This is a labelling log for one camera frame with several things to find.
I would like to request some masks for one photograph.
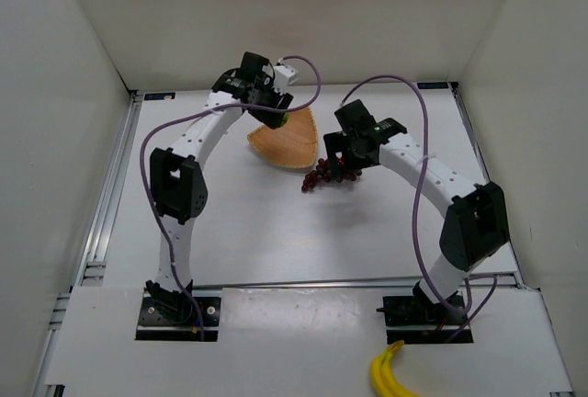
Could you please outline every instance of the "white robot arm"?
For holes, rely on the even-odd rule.
[[[360,100],[338,109],[335,116],[342,130],[324,136],[334,177],[339,172],[340,153],[349,169],[381,164],[417,186],[423,149],[404,126],[395,119],[377,123]],[[474,268],[509,241],[504,195],[493,182],[474,184],[431,157],[422,193],[445,219],[439,239],[442,254],[428,275],[446,300]],[[415,286],[413,294],[426,309],[440,302],[425,280]]]
[[[245,103],[267,108],[288,108],[292,95],[286,92],[298,78],[291,66],[272,66],[268,59],[250,52],[243,56],[241,66],[223,74],[212,87],[203,110],[213,110],[194,121],[169,148],[155,149],[150,156],[151,191],[155,207],[169,238],[174,244],[174,267],[177,279],[191,291],[190,250],[196,217],[204,209],[208,191],[202,171],[214,147],[230,126],[244,113],[242,108],[225,105]],[[254,108],[249,113],[274,129],[285,122],[285,114]],[[170,322],[184,322],[191,313],[191,304],[177,284],[170,250],[161,236],[159,268],[155,281],[147,281],[159,311]]]

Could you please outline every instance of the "white panel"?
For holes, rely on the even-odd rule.
[[[479,301],[485,289],[474,291]],[[369,363],[386,346],[375,312],[387,290],[225,290],[219,341],[135,341],[142,289],[73,291],[48,383],[68,397],[372,397]],[[540,294],[500,289],[474,344],[405,346],[394,373],[418,395],[548,397],[569,391]]]
[[[464,80],[525,281],[543,291],[579,395],[588,395],[586,34],[586,0],[508,0]]]
[[[325,86],[312,106],[320,135],[340,130],[334,111],[349,85]],[[293,105],[314,87],[293,88]],[[141,108],[129,171],[108,250],[105,285],[140,286],[157,273],[160,232],[141,185],[139,148],[149,130],[202,108],[208,92],[182,92],[174,100],[146,101]],[[393,117],[420,142],[422,112],[406,85],[368,85],[361,97],[376,119]],[[430,112],[431,151],[450,168],[483,181],[451,92],[424,91]],[[418,277],[413,253],[413,188],[383,167],[367,169],[356,183],[330,184],[303,194],[304,172],[277,169],[253,152],[246,135],[259,125],[246,115],[210,155],[204,169],[208,204],[192,237],[191,271],[199,285]],[[150,142],[167,148],[186,126],[164,130]],[[442,219],[427,201],[420,213],[421,246],[431,266],[439,255]],[[514,272],[510,247],[479,267]]]
[[[133,89],[207,88],[243,50],[307,54],[330,84],[386,71],[452,79],[500,2],[82,0]]]
[[[25,395],[129,101],[75,0],[0,0],[0,395]]]

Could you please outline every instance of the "yellow banana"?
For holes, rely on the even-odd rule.
[[[388,350],[384,351],[379,356],[374,357],[369,367],[369,377],[371,379],[371,386],[374,388],[374,391],[379,397],[395,397],[394,394],[390,393],[384,385],[380,373],[387,352]]]
[[[392,366],[390,361],[403,345],[404,341],[399,340],[398,342],[394,342],[392,345],[388,346],[388,349],[382,353],[384,355],[384,360],[380,365],[380,378],[386,389],[394,397],[418,397],[416,394],[408,391],[406,388],[400,385],[400,383],[394,377],[394,374],[392,374]]]

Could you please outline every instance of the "red grapes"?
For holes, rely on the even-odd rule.
[[[331,181],[342,183],[344,179],[348,181],[357,181],[359,179],[357,177],[361,176],[361,170],[350,170],[345,167],[345,159],[343,157],[338,158],[338,163],[339,169],[341,170],[341,175],[338,178],[333,179],[333,176],[331,175],[331,163],[329,163],[329,160],[320,158],[319,163],[316,165],[315,169],[310,171],[304,177],[304,182],[302,183],[302,192],[306,193],[311,191],[321,181],[325,183],[329,183]]]

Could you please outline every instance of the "white wall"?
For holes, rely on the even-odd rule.
[[[460,76],[501,0],[81,0],[131,89],[210,87],[243,51],[306,54],[325,83]],[[302,83],[312,81],[302,70]]]
[[[0,0],[0,395],[25,395],[129,97],[75,0]]]
[[[588,0],[507,0],[463,78],[525,281],[588,394]]]

